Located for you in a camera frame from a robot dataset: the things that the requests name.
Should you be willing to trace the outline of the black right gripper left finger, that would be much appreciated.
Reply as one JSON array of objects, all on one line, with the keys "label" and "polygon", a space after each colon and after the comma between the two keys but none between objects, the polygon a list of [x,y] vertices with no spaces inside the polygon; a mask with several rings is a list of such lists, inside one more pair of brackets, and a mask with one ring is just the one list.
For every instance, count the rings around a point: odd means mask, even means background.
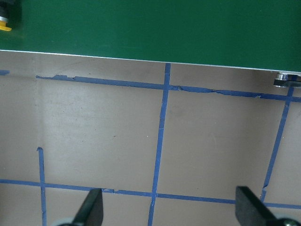
[{"label": "black right gripper left finger", "polygon": [[89,191],[75,215],[73,226],[101,226],[103,223],[103,196],[101,188]]}]

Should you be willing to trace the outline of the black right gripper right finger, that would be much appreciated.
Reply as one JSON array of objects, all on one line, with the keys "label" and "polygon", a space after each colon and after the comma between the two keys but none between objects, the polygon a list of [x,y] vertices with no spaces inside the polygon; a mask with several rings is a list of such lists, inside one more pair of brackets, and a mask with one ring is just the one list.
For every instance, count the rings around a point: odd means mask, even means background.
[{"label": "black right gripper right finger", "polygon": [[237,186],[235,216],[241,226],[277,226],[278,219],[247,186]]}]

